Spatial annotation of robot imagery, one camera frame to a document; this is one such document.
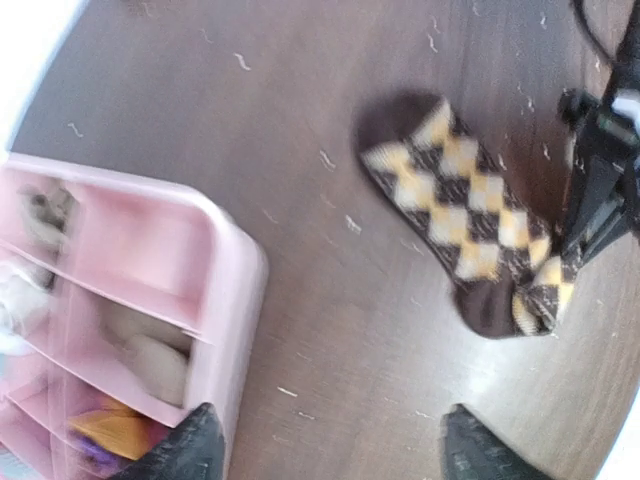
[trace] wooden floor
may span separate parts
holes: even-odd
[[[628,2],[588,3],[613,45]],[[370,102],[443,92],[554,220],[556,102],[607,76],[566,1],[93,0],[14,150],[193,185],[265,247],[232,480],[440,479],[440,417],[456,402],[584,480],[640,377],[637,246],[624,238],[584,270],[557,338],[485,340],[352,145]]]

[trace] sock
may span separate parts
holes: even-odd
[[[374,107],[358,143],[366,171],[449,274],[474,331],[552,332],[580,258],[552,252],[549,226],[513,194],[445,98],[408,94]]]

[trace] argyle sock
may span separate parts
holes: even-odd
[[[406,95],[372,109],[358,141],[365,169],[440,260],[474,331],[553,330],[580,259],[552,253],[551,229],[513,194],[446,99]]]

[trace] pink shelf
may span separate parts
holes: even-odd
[[[185,330],[201,328],[213,245],[202,212],[100,188],[83,188],[77,197],[68,278]]]
[[[56,272],[56,255],[34,245],[24,234],[7,234],[0,237],[0,246],[36,265]]]
[[[11,400],[20,410],[35,420],[39,425],[51,431],[51,422],[49,421],[49,402],[48,390],[45,388],[41,392],[31,395],[25,399],[19,396],[9,395]]]
[[[0,246],[43,267],[55,265],[55,255],[34,245],[22,218],[25,187],[46,191],[51,181],[42,175],[6,169],[0,175]]]
[[[194,331],[198,313],[198,305],[194,301],[108,272],[80,272],[75,283],[125,307]]]
[[[45,479],[53,478],[48,432],[33,420],[21,414],[0,422],[0,443]]]
[[[5,358],[5,374],[0,380],[0,398],[28,388],[47,377],[47,359],[39,353]]]
[[[59,258],[23,219],[25,186],[47,193],[52,178],[77,200]],[[105,394],[169,427],[211,402],[233,444],[266,262],[225,212],[188,187],[12,154],[0,169],[0,261],[16,256],[59,278],[27,338],[37,353],[8,360],[0,380],[0,443],[47,480],[95,480],[73,461],[68,420]],[[107,343],[109,315],[131,313],[113,303],[193,337],[184,408],[147,393]]]

